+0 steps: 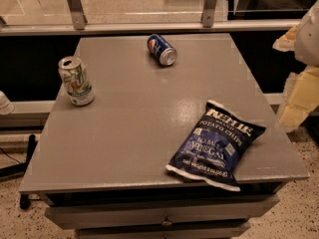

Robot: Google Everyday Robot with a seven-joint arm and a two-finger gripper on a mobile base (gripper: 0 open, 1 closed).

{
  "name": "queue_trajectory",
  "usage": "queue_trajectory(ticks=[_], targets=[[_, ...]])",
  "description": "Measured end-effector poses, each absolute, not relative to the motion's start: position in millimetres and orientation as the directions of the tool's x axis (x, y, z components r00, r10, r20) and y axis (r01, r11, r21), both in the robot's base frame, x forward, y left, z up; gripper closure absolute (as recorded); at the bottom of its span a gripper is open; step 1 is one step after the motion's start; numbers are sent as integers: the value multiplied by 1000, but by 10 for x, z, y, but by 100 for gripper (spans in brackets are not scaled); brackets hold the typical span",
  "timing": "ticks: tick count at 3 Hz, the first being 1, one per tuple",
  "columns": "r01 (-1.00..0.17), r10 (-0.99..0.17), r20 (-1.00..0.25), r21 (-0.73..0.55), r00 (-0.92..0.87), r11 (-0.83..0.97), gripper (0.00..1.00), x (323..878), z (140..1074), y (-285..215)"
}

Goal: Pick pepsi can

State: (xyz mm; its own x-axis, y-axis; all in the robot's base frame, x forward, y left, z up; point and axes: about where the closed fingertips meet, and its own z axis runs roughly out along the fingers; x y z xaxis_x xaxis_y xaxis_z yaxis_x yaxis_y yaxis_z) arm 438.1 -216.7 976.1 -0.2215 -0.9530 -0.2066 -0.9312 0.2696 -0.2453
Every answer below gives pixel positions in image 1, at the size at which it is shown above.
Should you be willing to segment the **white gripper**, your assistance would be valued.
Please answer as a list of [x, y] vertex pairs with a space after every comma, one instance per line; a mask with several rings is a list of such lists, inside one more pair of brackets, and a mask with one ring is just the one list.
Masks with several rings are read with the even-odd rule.
[[309, 65], [300, 74], [290, 73], [277, 112], [277, 127], [285, 132], [297, 129], [319, 106], [319, 0], [272, 48], [294, 51], [295, 59]]

